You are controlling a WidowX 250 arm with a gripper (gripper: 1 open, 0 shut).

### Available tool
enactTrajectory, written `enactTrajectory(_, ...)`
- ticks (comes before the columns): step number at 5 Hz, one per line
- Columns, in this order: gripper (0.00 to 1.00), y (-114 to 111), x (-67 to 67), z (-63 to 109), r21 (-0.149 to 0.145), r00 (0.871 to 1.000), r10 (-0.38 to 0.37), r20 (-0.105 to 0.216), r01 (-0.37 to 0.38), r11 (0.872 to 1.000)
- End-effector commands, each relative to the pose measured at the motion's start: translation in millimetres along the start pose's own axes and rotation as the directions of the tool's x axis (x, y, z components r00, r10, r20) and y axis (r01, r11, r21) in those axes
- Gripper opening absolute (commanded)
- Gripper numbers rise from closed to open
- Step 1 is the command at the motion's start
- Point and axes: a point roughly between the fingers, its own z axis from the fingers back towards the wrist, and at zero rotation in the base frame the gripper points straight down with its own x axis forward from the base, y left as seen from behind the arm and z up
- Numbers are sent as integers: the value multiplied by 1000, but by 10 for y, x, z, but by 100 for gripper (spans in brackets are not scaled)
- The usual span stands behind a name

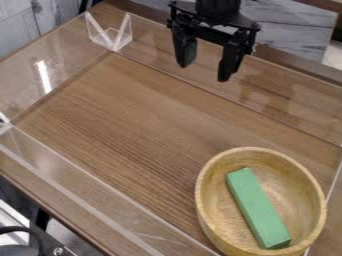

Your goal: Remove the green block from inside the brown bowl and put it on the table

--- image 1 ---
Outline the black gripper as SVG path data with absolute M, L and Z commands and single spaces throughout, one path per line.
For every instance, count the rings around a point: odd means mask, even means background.
M 242 0 L 171 0 L 167 27 L 177 62 L 186 68 L 197 58 L 198 40 L 224 46 L 218 81 L 238 71 L 244 55 L 253 53 L 260 24 L 241 13 Z

